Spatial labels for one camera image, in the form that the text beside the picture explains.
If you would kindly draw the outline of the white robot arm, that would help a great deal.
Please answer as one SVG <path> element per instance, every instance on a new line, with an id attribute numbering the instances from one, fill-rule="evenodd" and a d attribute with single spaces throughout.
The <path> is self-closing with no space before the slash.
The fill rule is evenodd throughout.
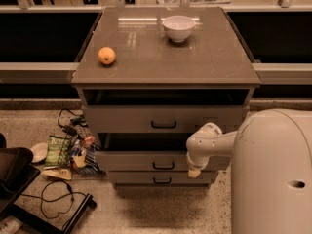
<path id="1" fill-rule="evenodd" d="M 231 159 L 232 234 L 312 234 L 312 112 L 268 109 L 235 132 L 208 123 L 186 142 L 188 175 Z"/>

